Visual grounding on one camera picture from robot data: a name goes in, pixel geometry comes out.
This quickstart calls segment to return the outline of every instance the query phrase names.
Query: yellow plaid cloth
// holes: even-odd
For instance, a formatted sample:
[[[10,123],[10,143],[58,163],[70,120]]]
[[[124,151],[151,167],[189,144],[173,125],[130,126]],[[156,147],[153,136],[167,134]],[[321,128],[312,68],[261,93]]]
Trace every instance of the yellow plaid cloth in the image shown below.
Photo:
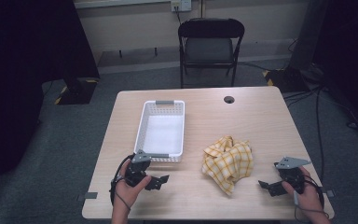
[[[232,194],[235,182],[249,176],[253,170],[248,143],[234,142],[231,136],[224,136],[204,149],[202,172],[211,176],[227,195]]]

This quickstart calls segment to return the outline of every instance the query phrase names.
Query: human hand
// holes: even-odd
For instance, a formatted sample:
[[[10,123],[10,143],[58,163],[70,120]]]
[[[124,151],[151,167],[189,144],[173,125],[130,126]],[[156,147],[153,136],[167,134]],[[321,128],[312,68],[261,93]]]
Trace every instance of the human hand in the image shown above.
[[[121,176],[125,176],[127,167],[130,165],[130,163],[131,160],[126,160],[121,166],[119,171]],[[135,187],[129,186],[125,179],[119,180],[117,182],[113,204],[112,223],[127,223],[127,218],[131,207],[135,203],[138,194],[149,184],[150,180],[151,176],[147,175]]]
[[[302,166],[299,167],[299,169],[303,173],[304,178],[308,181],[311,181],[310,172],[308,172]],[[294,196],[295,190],[289,183],[283,181],[282,186],[290,196]],[[304,183],[304,192],[302,194],[297,195],[299,208],[303,212],[304,216],[309,218],[312,223],[330,223],[330,220],[324,213],[321,202],[319,201],[318,192],[316,191],[316,188],[314,186],[307,182]]]

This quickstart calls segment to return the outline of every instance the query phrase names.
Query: wooden table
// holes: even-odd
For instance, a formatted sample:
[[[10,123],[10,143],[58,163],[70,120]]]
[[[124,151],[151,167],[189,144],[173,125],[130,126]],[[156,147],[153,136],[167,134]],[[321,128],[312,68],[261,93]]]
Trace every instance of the wooden table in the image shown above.
[[[227,104],[226,96],[232,96],[235,102]],[[121,161],[133,152],[144,102],[148,100],[185,101],[184,153],[180,163],[153,162],[146,170],[153,176],[170,175],[170,179],[161,190],[143,190],[129,218],[295,219],[293,198],[287,194],[270,197],[258,184],[258,180],[281,180],[273,163],[283,156],[310,159],[275,87],[120,92],[89,186],[89,192],[98,195],[85,201],[83,217],[111,218],[110,181]],[[255,160],[251,176],[238,181],[231,196],[201,172],[203,149],[224,135],[249,140]],[[321,185],[313,165],[305,167]],[[325,211],[334,216],[326,197]]]

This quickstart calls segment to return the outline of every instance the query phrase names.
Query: white plastic basket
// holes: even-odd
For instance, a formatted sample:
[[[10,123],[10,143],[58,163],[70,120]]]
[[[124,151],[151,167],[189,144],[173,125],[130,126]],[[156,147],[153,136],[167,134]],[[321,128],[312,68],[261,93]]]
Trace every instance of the white plastic basket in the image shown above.
[[[146,101],[134,152],[155,154],[152,161],[179,162],[185,131],[185,102]]]

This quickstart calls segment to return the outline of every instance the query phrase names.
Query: round hole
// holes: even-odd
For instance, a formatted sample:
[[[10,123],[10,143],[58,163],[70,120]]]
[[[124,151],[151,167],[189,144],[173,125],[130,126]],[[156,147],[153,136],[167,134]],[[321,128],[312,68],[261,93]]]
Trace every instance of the round hole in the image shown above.
[[[232,97],[232,96],[226,96],[224,100],[228,104],[232,104],[235,101],[234,97]]]

